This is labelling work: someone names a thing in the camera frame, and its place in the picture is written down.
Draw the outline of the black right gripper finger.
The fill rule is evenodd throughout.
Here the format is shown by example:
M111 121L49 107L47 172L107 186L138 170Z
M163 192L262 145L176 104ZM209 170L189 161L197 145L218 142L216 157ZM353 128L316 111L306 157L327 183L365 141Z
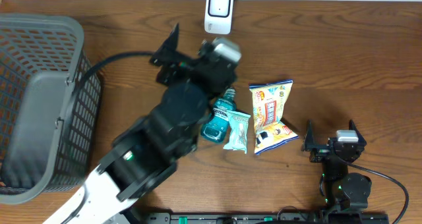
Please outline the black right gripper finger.
M357 143L360 146L365 147L367 145L367 141L364 139L364 137L361 135L361 133L358 131L355 123L353 122L352 119L349 120L349 129L354 131L356 133L356 137L357 137Z
M315 140L313 136L312 122L311 120L307 121L307 130L301 145L302 152L309 152L315 147Z

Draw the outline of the pale green snack packet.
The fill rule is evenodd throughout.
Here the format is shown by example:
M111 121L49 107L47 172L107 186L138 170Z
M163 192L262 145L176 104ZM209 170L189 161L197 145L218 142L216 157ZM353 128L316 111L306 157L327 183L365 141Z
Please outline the pale green snack packet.
M247 153L247 132L250 115L239 111L227 111L230 125L229 142L224 145L225 150L243 151Z

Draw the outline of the teal Listerine mouthwash bottle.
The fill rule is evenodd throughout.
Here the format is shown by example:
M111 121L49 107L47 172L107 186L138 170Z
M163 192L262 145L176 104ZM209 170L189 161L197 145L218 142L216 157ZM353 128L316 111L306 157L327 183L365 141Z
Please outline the teal Listerine mouthwash bottle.
M214 143L221 143L229 126L227 111L236 110L235 88L228 88L213 104L213 118L201 128L200 135Z

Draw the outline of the yellow chips snack bag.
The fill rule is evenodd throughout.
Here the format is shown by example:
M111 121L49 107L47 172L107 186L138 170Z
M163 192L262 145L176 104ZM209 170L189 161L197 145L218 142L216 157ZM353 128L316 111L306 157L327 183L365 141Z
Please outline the yellow chips snack bag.
M293 80L249 85L253 103L255 155L299 138L282 122L284 107L292 86Z

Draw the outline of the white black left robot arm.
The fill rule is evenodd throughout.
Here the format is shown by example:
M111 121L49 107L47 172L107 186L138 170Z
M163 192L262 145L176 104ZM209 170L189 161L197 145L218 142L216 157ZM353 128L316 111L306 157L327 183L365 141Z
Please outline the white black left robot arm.
M105 223L153 191L177 169L181 157L196 150L199 131L214 118L212 100L236 81L240 47L227 38L203 41L197 58L178 52L175 27L146 56L159 68L166 90L149 114L112 143L112 149L49 223Z

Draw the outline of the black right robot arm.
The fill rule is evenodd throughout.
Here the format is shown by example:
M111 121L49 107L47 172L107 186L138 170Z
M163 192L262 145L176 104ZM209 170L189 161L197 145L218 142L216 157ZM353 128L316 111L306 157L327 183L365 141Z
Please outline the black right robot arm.
M367 199L372 185L370 178L348 171L366 145L366 140L353 121L349 121L347 130L337 130L335 137L329 138L326 144L315 141L312 124L307 123L301 150L310 153L311 163L322 164L323 194L330 208L336 211L361 211L368 207Z

